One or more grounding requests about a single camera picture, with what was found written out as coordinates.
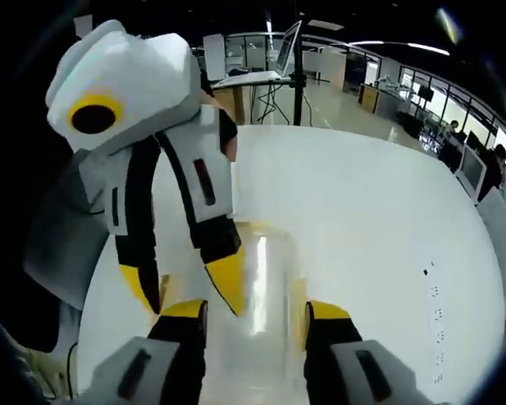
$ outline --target monitor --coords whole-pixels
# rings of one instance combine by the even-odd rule
[[[301,25],[302,21],[297,22],[290,27],[283,36],[281,50],[279,51],[276,62],[276,72],[279,73],[282,78],[285,77],[285,73],[287,72],[288,61],[290,60],[290,55],[293,52],[294,44],[296,43],[296,38],[299,35]]]
[[[422,84],[418,90],[418,97],[421,97],[426,101],[431,101],[433,99],[433,91],[428,86],[424,86]]]
[[[483,163],[474,150],[465,145],[463,157],[455,176],[475,204],[478,202],[478,195],[482,189],[486,171],[486,164]]]

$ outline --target white robot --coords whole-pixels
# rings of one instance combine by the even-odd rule
[[[201,105],[200,94],[200,70],[182,38],[139,38],[111,20],[63,56],[46,94],[47,119],[74,149],[90,151],[79,167],[86,197],[103,198],[120,268],[133,293],[156,314],[151,187],[161,149],[167,153],[193,246],[214,287],[239,315],[243,250],[228,218],[230,163],[221,139],[229,118]]]

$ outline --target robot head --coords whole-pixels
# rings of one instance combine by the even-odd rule
[[[107,21],[67,50],[47,120],[73,149],[113,153],[199,111],[200,71],[177,34],[143,39]]]

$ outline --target laptop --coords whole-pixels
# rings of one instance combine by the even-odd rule
[[[290,82],[290,77],[287,75],[288,63],[290,55],[293,52],[296,38],[299,35],[302,21],[297,22],[290,27],[285,35],[283,36],[283,43],[281,44],[281,50],[277,56],[276,70],[269,70],[266,72],[251,72],[241,74],[239,76],[233,76],[230,78],[224,78],[219,82],[212,85],[213,89],[224,89],[227,87],[246,86],[249,84],[269,84],[275,83],[287,83]]]
[[[455,172],[455,177],[457,177],[457,180],[459,180],[459,183],[475,205],[478,204],[478,196],[482,189],[486,171],[486,164],[483,163],[474,150],[465,145],[463,157],[459,169]]]

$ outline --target yellow eye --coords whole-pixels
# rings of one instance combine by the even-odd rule
[[[120,103],[106,94],[87,94],[69,111],[69,122],[77,131],[101,133],[123,117]]]

